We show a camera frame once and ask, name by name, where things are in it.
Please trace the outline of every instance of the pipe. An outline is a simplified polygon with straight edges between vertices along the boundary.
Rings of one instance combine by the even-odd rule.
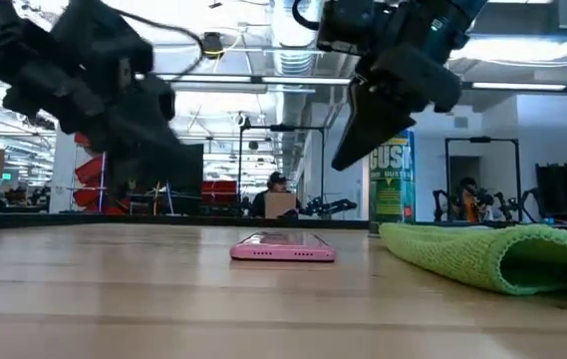
[[[317,19],[321,12],[321,0],[304,0],[299,4],[299,12],[308,19]],[[275,0],[272,17],[272,46],[274,48],[307,49],[316,40],[316,32],[297,24],[292,16],[294,0]],[[317,55],[312,51],[277,51],[274,53],[274,68],[277,75],[311,76],[314,72]],[[298,89],[298,86],[281,85],[280,89]],[[307,103],[306,94],[283,94],[278,96],[277,122],[299,126],[303,109]],[[282,150],[292,150],[299,139],[298,134],[282,135]],[[289,175],[294,159],[284,159],[283,172]]]

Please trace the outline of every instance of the green microfiber cloth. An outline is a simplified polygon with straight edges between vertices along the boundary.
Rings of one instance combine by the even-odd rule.
[[[567,289],[566,230],[383,224],[380,232],[396,256],[465,284],[512,295]]]

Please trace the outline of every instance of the spray can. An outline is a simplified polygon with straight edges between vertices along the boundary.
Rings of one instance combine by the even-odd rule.
[[[414,132],[405,130],[370,153],[370,235],[388,222],[416,222]]]

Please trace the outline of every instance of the desk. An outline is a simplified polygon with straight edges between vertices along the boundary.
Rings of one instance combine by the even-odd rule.
[[[334,264],[231,262],[254,230],[0,229],[0,358],[567,358],[566,300],[447,281],[364,231],[315,230]]]

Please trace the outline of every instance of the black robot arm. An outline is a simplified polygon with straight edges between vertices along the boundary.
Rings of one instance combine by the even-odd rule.
[[[85,135],[94,152],[109,153],[114,186],[167,179],[169,159],[189,161],[168,126],[174,91],[152,73],[152,45],[120,14],[148,22],[100,0],[71,0],[47,32],[0,0],[0,81],[10,86],[3,106],[29,117],[45,110],[66,134]]]
[[[460,79],[444,67],[452,50],[487,0],[407,0],[398,5],[373,0],[328,0],[319,23],[317,47],[360,56],[349,86],[351,116],[332,161],[343,170],[416,122],[411,113],[433,103],[439,113],[459,101]]]

